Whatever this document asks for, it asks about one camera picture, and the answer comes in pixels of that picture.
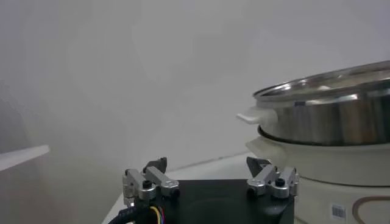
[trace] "barcode label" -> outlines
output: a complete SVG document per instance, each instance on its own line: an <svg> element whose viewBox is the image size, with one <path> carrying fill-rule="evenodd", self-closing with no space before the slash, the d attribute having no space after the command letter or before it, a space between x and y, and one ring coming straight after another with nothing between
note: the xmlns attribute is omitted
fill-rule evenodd
<svg viewBox="0 0 390 224"><path fill-rule="evenodd" d="M346 207L342 205L331 205L331 216L334 219L346 219Z"/></svg>

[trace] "pot lid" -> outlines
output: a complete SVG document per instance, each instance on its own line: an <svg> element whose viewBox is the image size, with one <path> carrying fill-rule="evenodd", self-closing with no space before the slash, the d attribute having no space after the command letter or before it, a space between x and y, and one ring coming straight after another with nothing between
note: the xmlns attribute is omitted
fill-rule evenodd
<svg viewBox="0 0 390 224"><path fill-rule="evenodd" d="M259 90L258 106L302 106L390 95L390 61L312 75Z"/></svg>

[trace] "white table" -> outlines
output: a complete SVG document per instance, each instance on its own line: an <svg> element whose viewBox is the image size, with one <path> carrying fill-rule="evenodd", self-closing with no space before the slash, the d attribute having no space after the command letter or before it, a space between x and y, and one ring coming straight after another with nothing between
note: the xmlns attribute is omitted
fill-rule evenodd
<svg viewBox="0 0 390 224"><path fill-rule="evenodd" d="M167 176L176 180L248 179L251 175L246 165L247 156L255 157L253 153L243 153L168 172ZM124 208L126 207L123 204L123 195L121 194L102 223L110 222Z"/></svg>

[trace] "sticker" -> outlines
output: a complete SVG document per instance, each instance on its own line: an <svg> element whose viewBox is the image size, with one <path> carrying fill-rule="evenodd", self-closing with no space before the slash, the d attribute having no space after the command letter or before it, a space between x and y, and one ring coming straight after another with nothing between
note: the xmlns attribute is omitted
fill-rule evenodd
<svg viewBox="0 0 390 224"><path fill-rule="evenodd" d="M346 207L343 205L330 205L330 215L333 219L343 220L347 219Z"/></svg>

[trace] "metal rim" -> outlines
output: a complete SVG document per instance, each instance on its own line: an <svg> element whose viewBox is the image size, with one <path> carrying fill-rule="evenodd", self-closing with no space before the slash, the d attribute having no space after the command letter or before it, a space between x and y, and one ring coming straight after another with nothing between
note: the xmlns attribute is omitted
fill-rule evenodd
<svg viewBox="0 0 390 224"><path fill-rule="evenodd" d="M265 96L267 93L289 86L297 86L301 83L315 82L319 80L330 80L341 75L351 77L353 75L369 72L379 72L390 70L390 61L372 63L368 65L356 66L341 69L338 71L312 75L302 79L292 80L259 90L253 94L257 99L258 106L261 107L296 107L305 105L321 105L329 103L340 103L351 100L367 99L371 97L390 96L390 79L379 80L368 83L361 83L356 86L328 89L315 93L295 93L289 95Z"/></svg>

